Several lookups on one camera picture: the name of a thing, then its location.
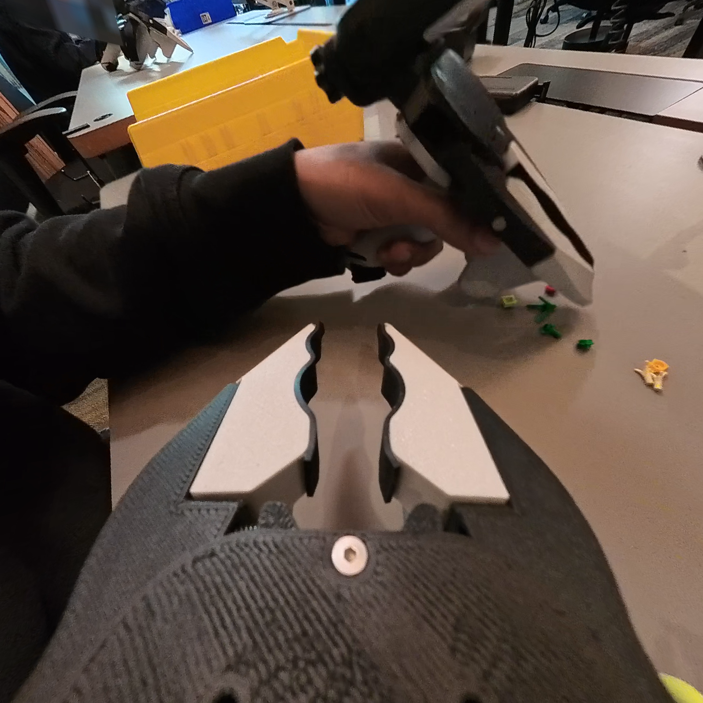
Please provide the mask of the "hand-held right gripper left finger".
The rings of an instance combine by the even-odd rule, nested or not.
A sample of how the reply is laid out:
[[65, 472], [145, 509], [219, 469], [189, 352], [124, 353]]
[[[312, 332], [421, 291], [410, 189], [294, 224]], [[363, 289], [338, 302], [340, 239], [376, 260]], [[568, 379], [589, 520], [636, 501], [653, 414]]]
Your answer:
[[319, 483], [318, 390], [322, 323], [310, 323], [244, 374], [190, 496], [199, 501], [295, 503]]

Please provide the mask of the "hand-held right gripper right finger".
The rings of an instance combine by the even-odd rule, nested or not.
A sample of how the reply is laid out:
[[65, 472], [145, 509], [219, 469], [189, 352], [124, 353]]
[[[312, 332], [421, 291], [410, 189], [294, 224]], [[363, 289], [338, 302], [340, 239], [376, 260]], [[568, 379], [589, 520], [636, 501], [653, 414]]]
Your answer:
[[510, 495], [461, 384], [389, 323], [377, 328], [385, 503], [507, 505]]

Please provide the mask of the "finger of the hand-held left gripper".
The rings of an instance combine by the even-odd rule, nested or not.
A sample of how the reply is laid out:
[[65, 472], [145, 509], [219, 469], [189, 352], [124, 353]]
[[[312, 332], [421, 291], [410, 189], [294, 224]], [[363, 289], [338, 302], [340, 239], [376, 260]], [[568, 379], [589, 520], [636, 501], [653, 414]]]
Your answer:
[[523, 208], [539, 239], [548, 245], [549, 252], [538, 254], [528, 268], [537, 280], [553, 286], [571, 302], [589, 305], [593, 299], [593, 264], [578, 251], [566, 228], [557, 223], [560, 212], [550, 215], [528, 184], [516, 177], [507, 179], [507, 191]]
[[593, 256], [576, 232], [566, 209], [517, 139], [507, 148], [507, 191], [529, 216], [554, 253], [592, 271]]

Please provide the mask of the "person's left forearm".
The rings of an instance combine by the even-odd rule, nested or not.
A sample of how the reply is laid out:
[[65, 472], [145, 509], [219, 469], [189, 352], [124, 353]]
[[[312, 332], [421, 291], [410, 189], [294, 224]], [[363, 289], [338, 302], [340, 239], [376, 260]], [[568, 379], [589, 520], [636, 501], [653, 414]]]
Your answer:
[[211, 338], [278, 293], [342, 274], [294, 171], [293, 140], [227, 167], [166, 165], [126, 205], [37, 223], [1, 212], [1, 414], [62, 406], [96, 378]]

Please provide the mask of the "person's left hand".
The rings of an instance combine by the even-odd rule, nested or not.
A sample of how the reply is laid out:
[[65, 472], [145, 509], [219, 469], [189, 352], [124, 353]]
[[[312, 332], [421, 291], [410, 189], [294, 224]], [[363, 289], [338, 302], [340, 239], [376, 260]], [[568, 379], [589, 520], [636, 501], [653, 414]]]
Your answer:
[[423, 183], [421, 169], [399, 142], [305, 148], [294, 154], [294, 169], [301, 196], [331, 246], [350, 248], [384, 228], [422, 228], [435, 236], [429, 242], [401, 238], [381, 245], [377, 259], [392, 276], [427, 264], [445, 243], [469, 257], [489, 256], [501, 246], [446, 193]]

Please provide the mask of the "black flat box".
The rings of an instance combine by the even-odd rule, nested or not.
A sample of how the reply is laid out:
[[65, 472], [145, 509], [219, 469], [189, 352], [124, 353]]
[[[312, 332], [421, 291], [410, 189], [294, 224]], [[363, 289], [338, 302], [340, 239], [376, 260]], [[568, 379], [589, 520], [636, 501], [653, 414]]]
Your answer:
[[479, 76], [479, 80], [502, 115], [510, 116], [533, 101], [544, 102], [551, 81], [534, 76]]

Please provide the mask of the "table inset panel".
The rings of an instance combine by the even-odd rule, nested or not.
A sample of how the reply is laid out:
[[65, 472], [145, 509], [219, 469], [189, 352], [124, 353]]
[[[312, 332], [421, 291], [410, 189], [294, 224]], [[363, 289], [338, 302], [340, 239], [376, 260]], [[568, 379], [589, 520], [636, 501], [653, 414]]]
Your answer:
[[602, 108], [653, 118], [702, 88], [702, 82], [577, 67], [523, 63], [502, 77], [534, 77], [548, 83], [546, 102], [571, 108]]

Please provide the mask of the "black office chair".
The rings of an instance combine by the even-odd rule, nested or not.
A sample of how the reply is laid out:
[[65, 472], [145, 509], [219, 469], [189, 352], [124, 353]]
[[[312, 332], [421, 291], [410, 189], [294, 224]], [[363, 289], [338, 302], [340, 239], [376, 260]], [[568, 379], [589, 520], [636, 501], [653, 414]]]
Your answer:
[[566, 35], [562, 50], [626, 53], [633, 26], [642, 19], [646, 1], [563, 1], [591, 15], [588, 24]]
[[43, 217], [65, 214], [47, 186], [55, 175], [105, 185], [69, 140], [76, 98], [76, 91], [59, 93], [20, 111], [1, 94], [1, 172]]

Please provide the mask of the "yellow plastic bin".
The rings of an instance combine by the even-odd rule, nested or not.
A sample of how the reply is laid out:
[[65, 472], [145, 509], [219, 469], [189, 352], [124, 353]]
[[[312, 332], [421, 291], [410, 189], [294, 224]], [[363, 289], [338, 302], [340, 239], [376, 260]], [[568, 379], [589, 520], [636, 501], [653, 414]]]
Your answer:
[[364, 140], [364, 111], [331, 103], [310, 54], [331, 31], [299, 30], [132, 89], [128, 127], [143, 167], [204, 171], [299, 139], [304, 146]]

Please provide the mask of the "person's dark jacket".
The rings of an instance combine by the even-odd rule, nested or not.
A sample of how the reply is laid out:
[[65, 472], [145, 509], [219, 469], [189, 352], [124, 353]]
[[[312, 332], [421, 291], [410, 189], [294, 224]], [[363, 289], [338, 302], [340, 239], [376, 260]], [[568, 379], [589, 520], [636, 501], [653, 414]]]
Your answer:
[[108, 442], [65, 409], [2, 382], [2, 702], [46, 648], [110, 511]]

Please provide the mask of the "blue plastic bin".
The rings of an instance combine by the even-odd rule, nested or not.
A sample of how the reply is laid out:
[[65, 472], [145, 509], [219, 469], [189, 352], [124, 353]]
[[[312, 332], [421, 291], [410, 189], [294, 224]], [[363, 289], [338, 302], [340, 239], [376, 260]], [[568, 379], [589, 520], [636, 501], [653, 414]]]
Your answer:
[[173, 26], [181, 34], [234, 18], [233, 1], [167, 1]]

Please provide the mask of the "idle hand-held gripper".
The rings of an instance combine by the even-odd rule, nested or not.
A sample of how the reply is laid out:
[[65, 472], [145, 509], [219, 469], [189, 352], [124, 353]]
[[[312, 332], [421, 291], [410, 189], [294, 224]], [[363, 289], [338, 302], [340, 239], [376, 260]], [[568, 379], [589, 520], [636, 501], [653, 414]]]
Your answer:
[[193, 49], [167, 20], [167, 1], [114, 1], [120, 39], [106, 44], [101, 67], [107, 72], [118, 69], [123, 56], [134, 70], [141, 70], [147, 59], [155, 59], [161, 51], [170, 60], [177, 47], [189, 53]]

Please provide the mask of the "lime green soft toy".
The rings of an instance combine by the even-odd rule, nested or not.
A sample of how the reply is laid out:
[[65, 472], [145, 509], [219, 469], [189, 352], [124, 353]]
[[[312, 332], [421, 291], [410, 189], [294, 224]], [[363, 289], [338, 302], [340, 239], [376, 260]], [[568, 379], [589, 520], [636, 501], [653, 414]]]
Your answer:
[[659, 679], [674, 702], [703, 702], [702, 693], [690, 683], [665, 673]]

